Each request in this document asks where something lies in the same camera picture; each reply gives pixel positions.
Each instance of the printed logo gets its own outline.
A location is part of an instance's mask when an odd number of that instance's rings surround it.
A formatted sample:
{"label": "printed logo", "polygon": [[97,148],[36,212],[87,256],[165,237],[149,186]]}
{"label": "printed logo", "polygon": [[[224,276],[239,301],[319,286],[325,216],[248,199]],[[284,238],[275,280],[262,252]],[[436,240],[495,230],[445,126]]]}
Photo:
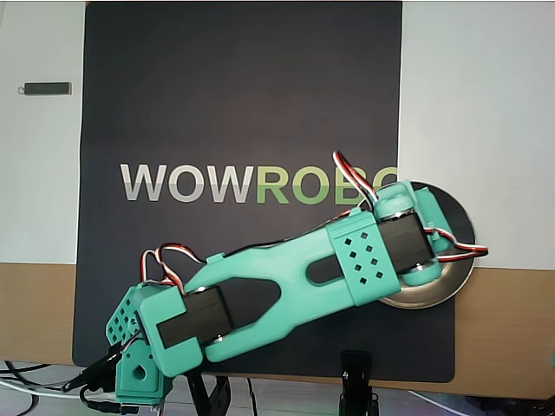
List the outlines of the printed logo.
{"label": "printed logo", "polygon": [[[164,181],[167,180],[167,187],[173,199],[183,203],[191,203],[199,199],[205,191],[206,176],[208,177],[209,192],[212,194],[212,200],[215,203],[223,203],[226,198],[234,198],[235,203],[244,204],[249,195],[253,178],[256,178],[256,200],[258,204],[265,204],[269,198],[276,199],[279,204],[289,204],[290,200],[283,192],[283,189],[287,186],[291,187],[294,198],[306,205],[320,204],[326,198],[334,198],[337,205],[355,205],[362,199],[360,196],[353,198],[345,196],[345,191],[352,189],[352,185],[337,168],[332,179],[333,185],[330,184],[328,174],[317,166],[302,167],[292,176],[281,166],[246,166],[241,179],[239,179],[236,166],[226,166],[219,179],[216,166],[207,166],[205,176],[197,166],[193,165],[177,166],[169,175],[167,175],[167,165],[158,165],[154,182],[153,170],[151,171],[149,165],[139,165],[134,179],[131,178],[128,164],[121,164],[120,169],[125,196],[128,201],[136,201],[141,192],[146,192],[149,201],[157,202],[160,199]],[[356,170],[366,178],[366,172],[362,168],[357,167]],[[178,180],[181,175],[185,174],[191,175],[194,182],[193,190],[187,194],[183,194],[178,188]],[[396,176],[396,174],[396,167],[384,167],[375,174],[372,185],[377,189],[382,186],[383,180],[387,176]],[[314,175],[319,183],[319,190],[315,195],[306,195],[303,191],[303,180],[309,175]],[[332,186],[334,188],[333,197],[330,196]]]}

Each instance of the gray letter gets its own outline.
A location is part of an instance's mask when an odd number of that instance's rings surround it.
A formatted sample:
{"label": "gray letter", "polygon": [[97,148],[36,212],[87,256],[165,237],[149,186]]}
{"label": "gray letter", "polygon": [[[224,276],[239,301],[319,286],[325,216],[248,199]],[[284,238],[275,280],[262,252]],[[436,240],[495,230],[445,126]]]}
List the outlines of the gray letter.
{"label": "gray letter", "polygon": [[[177,189],[177,180],[180,178],[181,173],[191,173],[194,177],[196,185],[190,195],[183,195],[180,193],[180,190]],[[202,172],[192,165],[177,166],[173,169],[168,184],[170,193],[180,202],[193,202],[199,199],[205,189],[205,179],[202,177]]]}
{"label": "gray letter", "polygon": [[150,176],[150,169],[148,165],[139,165],[137,169],[137,176],[135,177],[134,185],[131,183],[131,175],[129,174],[129,165],[121,164],[121,177],[123,178],[123,186],[125,187],[125,194],[127,201],[136,201],[139,197],[140,184],[143,179],[147,187],[148,199],[151,201],[158,201],[160,191],[162,190],[162,183],[164,176],[166,176],[166,165],[159,165],[158,172],[156,173],[156,185],[153,186],[153,180]]}
{"label": "gray letter", "polygon": [[208,166],[208,178],[210,179],[210,187],[212,188],[212,195],[214,202],[224,202],[225,192],[229,182],[232,182],[233,194],[235,195],[235,202],[244,204],[246,196],[249,193],[249,185],[251,184],[253,166],[245,167],[245,175],[243,175],[243,184],[239,188],[239,181],[237,179],[237,172],[235,166],[226,166],[224,170],[224,177],[222,178],[222,186],[218,189],[218,176],[216,175],[216,166]]}

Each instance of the red white black wire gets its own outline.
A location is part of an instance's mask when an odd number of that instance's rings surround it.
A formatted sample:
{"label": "red white black wire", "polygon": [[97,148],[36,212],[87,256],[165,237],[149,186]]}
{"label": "red white black wire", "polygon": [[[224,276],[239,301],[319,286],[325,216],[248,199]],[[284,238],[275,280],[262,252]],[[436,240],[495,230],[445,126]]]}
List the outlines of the red white black wire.
{"label": "red white black wire", "polygon": [[[179,253],[185,254],[189,258],[191,258],[195,263],[199,264],[206,264],[206,260],[201,259],[198,257],[194,252],[182,244],[175,244],[175,243],[168,243],[162,244],[156,250],[146,250],[142,253],[140,257],[140,280],[142,282],[148,282],[153,284],[167,284],[172,286],[177,286],[180,289],[182,295],[185,294],[185,288],[183,286],[183,282],[181,282],[180,277],[178,274],[171,269],[162,257],[162,253],[164,250],[170,251],[177,251]],[[156,263],[162,266],[164,270],[164,278],[162,280],[150,280],[147,277],[147,258],[148,256],[153,256]]]}
{"label": "red white black wire", "polygon": [[442,228],[424,228],[424,232],[426,232],[426,234],[434,234],[437,232],[440,236],[447,238],[455,249],[466,251],[466,253],[460,254],[439,255],[437,259],[440,263],[456,262],[458,260],[464,260],[472,257],[482,257],[488,253],[488,248],[486,246],[460,243],[453,234],[443,230]]}
{"label": "red white black wire", "polygon": [[353,187],[359,191],[364,200],[368,203],[371,210],[374,209],[374,204],[378,200],[378,194],[374,187],[356,171],[356,169],[345,159],[341,152],[333,152],[333,161],[335,162],[339,171],[349,181]]}

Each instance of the green letter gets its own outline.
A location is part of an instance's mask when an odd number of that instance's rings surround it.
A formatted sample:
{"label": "green letter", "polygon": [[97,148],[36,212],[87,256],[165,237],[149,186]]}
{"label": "green letter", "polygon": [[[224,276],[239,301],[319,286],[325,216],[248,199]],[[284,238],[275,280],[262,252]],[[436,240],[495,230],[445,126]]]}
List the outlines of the green letter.
{"label": "green letter", "polygon": [[[356,167],[355,170],[361,174],[363,178],[366,179],[366,172],[360,167]],[[343,176],[339,168],[336,167],[336,204],[337,205],[357,205],[362,201],[362,196],[356,195],[355,198],[345,197],[345,188],[353,189],[353,185]]]}
{"label": "green letter", "polygon": [[[320,181],[320,191],[314,197],[307,197],[303,194],[303,178],[308,175],[313,174],[316,175],[318,180]],[[293,177],[293,194],[295,198],[302,202],[303,204],[307,205],[315,205],[320,204],[322,201],[326,199],[328,196],[328,192],[330,191],[330,180],[322,169],[316,166],[305,166]]]}
{"label": "green letter", "polygon": [[375,189],[381,188],[383,179],[388,175],[395,175],[397,176],[397,168],[396,167],[384,167],[381,169],[375,176],[374,176],[374,186]]}
{"label": "green letter", "polygon": [[[266,175],[268,173],[276,173],[279,176],[277,182],[267,182]],[[289,180],[289,174],[283,167],[280,166],[259,166],[258,167],[258,195],[257,202],[259,204],[265,204],[266,202],[266,190],[269,189],[274,193],[277,201],[280,204],[289,204],[289,201],[285,197],[281,188],[287,185]]]}

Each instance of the small black object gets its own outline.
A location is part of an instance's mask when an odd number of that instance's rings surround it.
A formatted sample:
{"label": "small black object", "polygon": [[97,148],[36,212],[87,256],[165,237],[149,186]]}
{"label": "small black object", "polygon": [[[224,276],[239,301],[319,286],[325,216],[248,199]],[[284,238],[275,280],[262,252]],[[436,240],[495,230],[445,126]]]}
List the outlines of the small black object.
{"label": "small black object", "polygon": [[121,343],[111,346],[108,353],[92,366],[85,368],[73,380],[62,386],[63,392],[86,386],[95,392],[102,388],[104,392],[115,390],[115,366],[121,359]]}
{"label": "small black object", "polygon": [[232,388],[229,385],[229,379],[217,376],[216,387],[209,397],[201,372],[198,369],[185,375],[198,416],[225,416],[232,402]]}
{"label": "small black object", "polygon": [[115,414],[137,414],[139,412],[138,406],[121,405],[112,401],[92,401],[85,397],[88,387],[84,387],[79,392],[79,397],[83,405],[91,410],[96,410],[102,413],[115,413]]}
{"label": "small black object", "polygon": [[414,212],[381,221],[378,227],[397,273],[434,258],[421,221]]}
{"label": "small black object", "polygon": [[158,324],[164,348],[195,336],[201,345],[232,332],[232,318],[219,287],[183,297],[186,312]]}
{"label": "small black object", "polygon": [[71,95],[71,82],[25,82],[23,95]]}
{"label": "small black object", "polygon": [[372,356],[366,351],[343,351],[343,393],[339,398],[339,416],[379,416],[377,394],[369,386]]}

